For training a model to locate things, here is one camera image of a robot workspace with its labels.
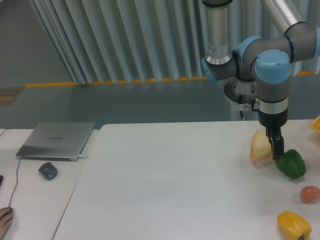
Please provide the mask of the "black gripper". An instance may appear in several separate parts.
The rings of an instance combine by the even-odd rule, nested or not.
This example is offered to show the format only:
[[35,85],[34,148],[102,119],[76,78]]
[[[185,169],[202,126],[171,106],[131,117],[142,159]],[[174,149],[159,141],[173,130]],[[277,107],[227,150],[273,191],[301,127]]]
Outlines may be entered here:
[[274,160],[279,159],[284,155],[284,138],[280,128],[286,124],[287,120],[288,109],[276,114],[268,114],[260,109],[258,110],[258,121],[262,126],[266,127],[265,135],[271,147],[272,158]]

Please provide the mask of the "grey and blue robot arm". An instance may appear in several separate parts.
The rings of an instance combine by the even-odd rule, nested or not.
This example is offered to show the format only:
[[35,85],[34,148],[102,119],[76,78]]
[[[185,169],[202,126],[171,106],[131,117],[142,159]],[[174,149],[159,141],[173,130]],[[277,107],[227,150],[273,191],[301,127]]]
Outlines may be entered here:
[[250,36],[231,50],[231,1],[205,0],[203,5],[208,29],[205,74],[214,81],[235,78],[244,83],[244,91],[232,88],[225,95],[238,104],[250,104],[258,113],[272,157],[278,159],[284,154],[281,127],[288,119],[291,64],[320,55],[320,29],[311,26],[292,1],[264,0],[262,6],[281,36]]

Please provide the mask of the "person's hand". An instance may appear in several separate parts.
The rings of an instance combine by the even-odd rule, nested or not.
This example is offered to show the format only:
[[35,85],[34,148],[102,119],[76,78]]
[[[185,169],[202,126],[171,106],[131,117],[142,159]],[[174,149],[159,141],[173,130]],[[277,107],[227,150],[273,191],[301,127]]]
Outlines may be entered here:
[[0,209],[0,239],[3,238],[6,231],[13,222],[14,213],[8,214],[10,207]]

